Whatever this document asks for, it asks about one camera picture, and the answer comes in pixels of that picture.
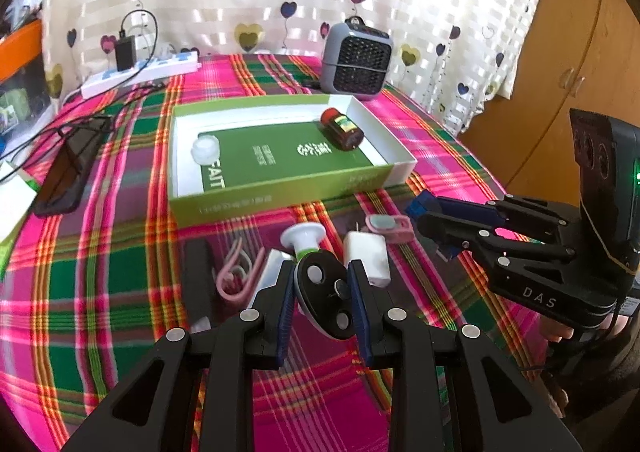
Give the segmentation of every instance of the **plaid tablecloth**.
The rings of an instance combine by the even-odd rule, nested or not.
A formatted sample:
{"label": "plaid tablecloth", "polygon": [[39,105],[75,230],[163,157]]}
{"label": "plaid tablecloth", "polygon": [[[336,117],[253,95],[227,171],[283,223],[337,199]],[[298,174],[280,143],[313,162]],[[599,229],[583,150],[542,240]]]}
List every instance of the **plaid tablecloth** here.
{"label": "plaid tablecloth", "polygon": [[[241,236],[255,256],[262,246],[279,247],[286,227],[312,220],[324,224],[325,247],[342,258],[342,238],[356,222],[362,225],[371,213],[400,213],[425,188],[478,203],[501,196],[502,188],[463,146],[387,87],[366,105],[418,160],[405,185],[178,231],[166,182],[174,105],[309,93],[299,82],[318,73],[319,61],[308,57],[204,58],[197,73],[172,78],[166,90],[124,113],[76,212],[28,219],[0,285],[0,392],[41,450],[59,450],[155,340],[174,326],[187,327],[179,280],[185,239],[207,236],[221,259]],[[70,115],[66,106],[60,121],[113,96]],[[43,178],[49,163],[30,171]],[[466,252],[444,263],[430,241],[418,238],[391,247],[389,258],[396,305],[441,327],[476,324],[519,365],[543,359],[536,315],[489,292]],[[386,450],[391,385],[390,371],[363,367],[353,339],[326,339],[296,310],[284,368],[255,374],[256,450]],[[198,412],[194,440],[199,429]]]}

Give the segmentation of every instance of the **white charger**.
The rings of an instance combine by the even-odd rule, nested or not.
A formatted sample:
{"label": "white charger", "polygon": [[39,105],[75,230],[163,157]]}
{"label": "white charger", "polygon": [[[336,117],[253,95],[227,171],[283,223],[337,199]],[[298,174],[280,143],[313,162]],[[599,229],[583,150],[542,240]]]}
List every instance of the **white charger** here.
{"label": "white charger", "polygon": [[385,236],[349,232],[344,238],[344,265],[347,266],[353,259],[362,261],[370,285],[386,288],[391,282]]}

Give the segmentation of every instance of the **gray heater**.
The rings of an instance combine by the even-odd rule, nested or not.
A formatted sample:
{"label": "gray heater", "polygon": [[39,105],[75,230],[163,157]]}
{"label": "gray heater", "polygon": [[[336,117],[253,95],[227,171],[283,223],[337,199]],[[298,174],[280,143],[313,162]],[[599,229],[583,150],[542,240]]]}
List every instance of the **gray heater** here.
{"label": "gray heater", "polygon": [[337,23],[329,30],[320,88],[325,93],[372,98],[385,85],[393,42],[388,33],[361,23]]}

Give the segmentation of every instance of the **wooden cabinet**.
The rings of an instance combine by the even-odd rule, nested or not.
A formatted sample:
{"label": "wooden cabinet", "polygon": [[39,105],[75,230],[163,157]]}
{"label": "wooden cabinet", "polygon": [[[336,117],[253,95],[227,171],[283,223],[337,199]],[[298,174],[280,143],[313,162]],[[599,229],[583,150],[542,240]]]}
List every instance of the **wooden cabinet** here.
{"label": "wooden cabinet", "polygon": [[460,135],[501,183],[509,184],[558,115],[589,46],[599,5],[600,0],[540,0],[512,98],[485,104],[484,113]]}
{"label": "wooden cabinet", "polygon": [[508,185],[510,192],[578,204],[570,108],[640,125],[640,25],[625,0],[602,0],[578,78],[546,136]]}

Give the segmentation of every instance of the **white power strip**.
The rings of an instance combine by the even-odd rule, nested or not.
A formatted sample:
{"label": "white power strip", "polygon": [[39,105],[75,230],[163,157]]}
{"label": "white power strip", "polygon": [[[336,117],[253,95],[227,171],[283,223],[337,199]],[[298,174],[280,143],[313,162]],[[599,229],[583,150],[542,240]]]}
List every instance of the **white power strip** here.
{"label": "white power strip", "polygon": [[[92,75],[82,84],[80,90],[83,99],[95,97],[100,93],[104,93],[127,78],[131,77],[135,72],[139,71],[145,64],[145,60],[139,60],[130,70],[117,71],[107,70]],[[200,67],[198,63],[197,52],[186,52],[184,54],[176,54],[167,60],[158,60],[154,58],[149,65],[140,72],[135,78],[132,78],[127,84],[138,84],[140,82],[148,82],[159,78],[167,78],[174,75],[182,75],[185,73],[193,73]]]}

